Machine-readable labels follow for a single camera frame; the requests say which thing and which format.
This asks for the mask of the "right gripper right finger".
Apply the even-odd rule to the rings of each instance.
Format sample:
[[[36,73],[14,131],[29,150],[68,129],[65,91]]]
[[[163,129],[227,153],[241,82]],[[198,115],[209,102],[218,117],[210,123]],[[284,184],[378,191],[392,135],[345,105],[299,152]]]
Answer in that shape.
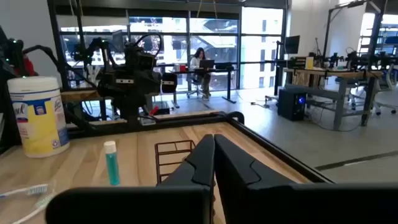
[[[398,224],[398,184],[297,184],[220,134],[215,175],[227,224]]]

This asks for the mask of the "black gantry frame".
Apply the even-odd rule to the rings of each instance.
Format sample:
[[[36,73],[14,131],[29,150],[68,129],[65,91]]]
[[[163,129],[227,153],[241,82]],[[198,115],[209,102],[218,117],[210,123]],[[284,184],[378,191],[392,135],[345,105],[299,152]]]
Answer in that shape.
[[[371,35],[371,40],[370,40],[369,49],[368,49],[368,57],[367,57],[368,64],[367,64],[365,71],[360,73],[363,75],[359,76],[363,80],[366,79],[368,81],[368,84],[367,84],[367,87],[365,90],[366,98],[365,98],[364,107],[363,107],[363,110],[361,113],[361,122],[359,124],[360,126],[367,125],[368,119],[371,114],[371,110],[374,106],[374,97],[376,95],[377,77],[376,77],[375,71],[372,71],[371,66],[376,61],[375,50],[376,50],[376,46],[377,46],[377,40],[379,38],[379,29],[381,28],[382,17],[385,13],[387,3],[388,3],[388,0],[351,0],[346,3],[337,4],[334,8],[331,8],[328,10],[328,19],[327,19],[327,23],[326,23],[326,33],[325,33],[325,43],[324,43],[323,58],[322,58],[323,61],[326,60],[326,50],[327,50],[327,45],[328,45],[328,36],[329,36],[329,30],[330,30],[330,24],[331,24],[331,14],[334,10],[357,7],[357,6],[361,6],[363,4],[370,4],[375,13],[372,35]]]

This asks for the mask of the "green white toothbrush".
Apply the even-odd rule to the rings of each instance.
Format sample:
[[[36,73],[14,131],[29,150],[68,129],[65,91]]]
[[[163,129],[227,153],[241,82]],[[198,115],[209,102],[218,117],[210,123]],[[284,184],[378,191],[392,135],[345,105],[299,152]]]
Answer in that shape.
[[[35,217],[41,211],[46,209],[47,205],[49,204],[51,199],[54,198],[55,195],[56,195],[56,193],[52,192],[51,194],[48,194],[44,198],[37,201],[36,204],[33,206],[33,211],[28,213],[26,216],[18,219],[17,221],[13,222],[12,224],[22,224],[22,223],[25,223],[26,221],[30,220],[31,218]]]

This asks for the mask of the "white office chair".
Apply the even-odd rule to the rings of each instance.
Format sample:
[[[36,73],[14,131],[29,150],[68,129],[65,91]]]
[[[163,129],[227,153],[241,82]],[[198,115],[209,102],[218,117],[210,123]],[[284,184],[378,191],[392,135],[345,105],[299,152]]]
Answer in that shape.
[[[382,77],[376,83],[376,96],[391,96],[398,84],[398,69],[394,68],[394,64],[388,65],[383,71]],[[397,113],[398,106],[389,103],[387,100],[374,101],[374,109],[377,116],[381,115],[381,108],[389,108],[392,114]]]

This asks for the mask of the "black standing desk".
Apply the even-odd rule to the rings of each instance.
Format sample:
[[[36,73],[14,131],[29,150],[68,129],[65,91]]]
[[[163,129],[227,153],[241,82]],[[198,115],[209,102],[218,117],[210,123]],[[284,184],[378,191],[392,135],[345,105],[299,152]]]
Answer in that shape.
[[[187,76],[188,74],[201,75],[203,73],[211,73],[211,74],[226,73],[227,94],[226,94],[226,96],[223,96],[223,99],[227,100],[230,103],[235,103],[235,101],[233,101],[231,99],[231,73],[235,72],[235,71],[236,70],[233,67],[228,67],[226,69],[209,69],[209,70],[204,70],[204,69],[199,68],[196,70],[187,70],[186,72],[176,71],[176,69],[173,68],[172,70],[169,70],[169,73],[175,73],[177,76],[179,76],[181,74]],[[194,89],[193,85],[188,84],[188,90],[192,90],[192,89]],[[187,96],[188,90],[182,91],[182,93],[186,94],[186,96]]]

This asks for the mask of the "wooden workbench grey legs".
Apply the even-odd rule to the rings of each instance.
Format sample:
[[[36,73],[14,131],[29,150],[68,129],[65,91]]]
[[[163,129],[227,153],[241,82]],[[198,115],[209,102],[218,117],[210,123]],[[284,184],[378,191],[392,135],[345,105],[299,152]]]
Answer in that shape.
[[[377,80],[382,77],[382,72],[374,70]],[[321,98],[327,98],[329,100],[334,101],[334,104],[330,103],[321,103],[315,100],[308,100],[307,105],[314,106],[318,108],[322,108],[325,110],[329,110],[335,113],[333,120],[333,130],[339,131],[341,126],[341,120],[347,116],[361,116],[362,110],[349,112],[344,109],[345,98],[346,98],[346,90],[348,89],[348,82],[355,79],[362,79],[359,76],[362,76],[363,71],[360,72],[349,72],[349,71],[333,71],[333,70],[306,70],[306,69],[296,69],[296,68],[285,68],[284,72],[288,73],[288,75],[298,75],[298,74],[306,74],[311,76],[318,76],[323,78],[329,77],[337,77],[341,78],[340,84],[338,86],[337,91],[332,90],[324,90],[318,87],[309,87],[303,85],[293,84],[291,81],[288,81],[285,84],[285,87],[288,89],[296,89],[305,92],[308,95],[319,96]]]

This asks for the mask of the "blue white toothbrush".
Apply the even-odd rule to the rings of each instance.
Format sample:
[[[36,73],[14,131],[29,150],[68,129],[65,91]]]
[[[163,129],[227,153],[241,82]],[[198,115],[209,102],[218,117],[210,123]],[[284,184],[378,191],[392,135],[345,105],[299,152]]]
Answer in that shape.
[[[39,184],[39,185],[33,185],[30,187],[24,187],[21,189],[15,189],[11,190],[5,193],[0,194],[0,198],[6,198],[10,197],[12,195],[38,195],[38,194],[43,194],[46,193],[48,190],[49,185],[48,184]]]

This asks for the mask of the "dark office chair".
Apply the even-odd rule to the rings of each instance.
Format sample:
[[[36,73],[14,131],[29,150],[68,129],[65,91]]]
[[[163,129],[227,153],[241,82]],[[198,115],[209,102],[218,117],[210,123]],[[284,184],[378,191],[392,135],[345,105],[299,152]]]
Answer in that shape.
[[[194,89],[188,90],[187,98],[190,98],[192,95],[196,94],[197,96],[201,95],[202,98],[207,98],[205,84],[205,76],[198,74],[188,74],[187,82],[189,85],[193,85]]]

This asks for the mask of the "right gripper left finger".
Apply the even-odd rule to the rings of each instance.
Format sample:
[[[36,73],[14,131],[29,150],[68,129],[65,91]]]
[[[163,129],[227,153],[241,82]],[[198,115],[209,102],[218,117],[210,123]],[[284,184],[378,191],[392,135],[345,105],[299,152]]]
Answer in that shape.
[[[215,140],[207,134],[154,187],[80,187],[56,195],[46,224],[212,224]]]

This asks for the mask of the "teal mouthwash bottle white cap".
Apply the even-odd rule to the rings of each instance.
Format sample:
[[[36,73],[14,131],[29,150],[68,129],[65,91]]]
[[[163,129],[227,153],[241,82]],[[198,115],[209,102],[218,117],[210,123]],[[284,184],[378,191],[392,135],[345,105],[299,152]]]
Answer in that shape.
[[[104,143],[104,152],[106,158],[106,166],[108,170],[109,183],[111,185],[119,185],[119,167],[118,154],[115,141],[106,141]]]

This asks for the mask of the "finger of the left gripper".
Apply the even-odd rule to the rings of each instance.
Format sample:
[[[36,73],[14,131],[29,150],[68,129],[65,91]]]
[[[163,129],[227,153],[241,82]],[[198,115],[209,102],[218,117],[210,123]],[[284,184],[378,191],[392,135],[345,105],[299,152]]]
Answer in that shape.
[[[164,93],[175,93],[178,85],[177,80],[175,73],[152,72],[148,93],[154,96]]]
[[[98,78],[98,93],[102,97],[145,103],[147,91],[148,71],[114,70],[104,72]]]

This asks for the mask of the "yellow Lysol wipes canister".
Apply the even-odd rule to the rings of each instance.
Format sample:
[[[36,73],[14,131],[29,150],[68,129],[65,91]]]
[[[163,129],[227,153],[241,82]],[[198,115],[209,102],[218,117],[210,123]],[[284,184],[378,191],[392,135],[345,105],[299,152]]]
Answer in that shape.
[[[57,79],[13,78],[7,87],[25,155],[41,158],[67,150],[70,140]]]

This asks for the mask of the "black computer tower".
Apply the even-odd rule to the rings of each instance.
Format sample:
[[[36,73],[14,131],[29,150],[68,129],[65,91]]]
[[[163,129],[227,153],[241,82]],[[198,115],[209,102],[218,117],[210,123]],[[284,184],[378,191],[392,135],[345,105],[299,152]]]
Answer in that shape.
[[[290,121],[304,120],[307,94],[296,89],[280,89],[277,114]]]

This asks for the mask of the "black monitor on stand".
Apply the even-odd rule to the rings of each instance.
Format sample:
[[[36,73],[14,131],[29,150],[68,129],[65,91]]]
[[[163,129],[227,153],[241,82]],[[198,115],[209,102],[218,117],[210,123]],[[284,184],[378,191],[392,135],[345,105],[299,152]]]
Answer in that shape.
[[[285,54],[297,54],[299,51],[300,36],[295,35],[286,37],[282,42],[277,41],[276,58],[274,65],[276,66],[274,80],[274,94],[277,95],[279,87],[282,85],[283,68],[287,67],[288,60],[284,59]]]

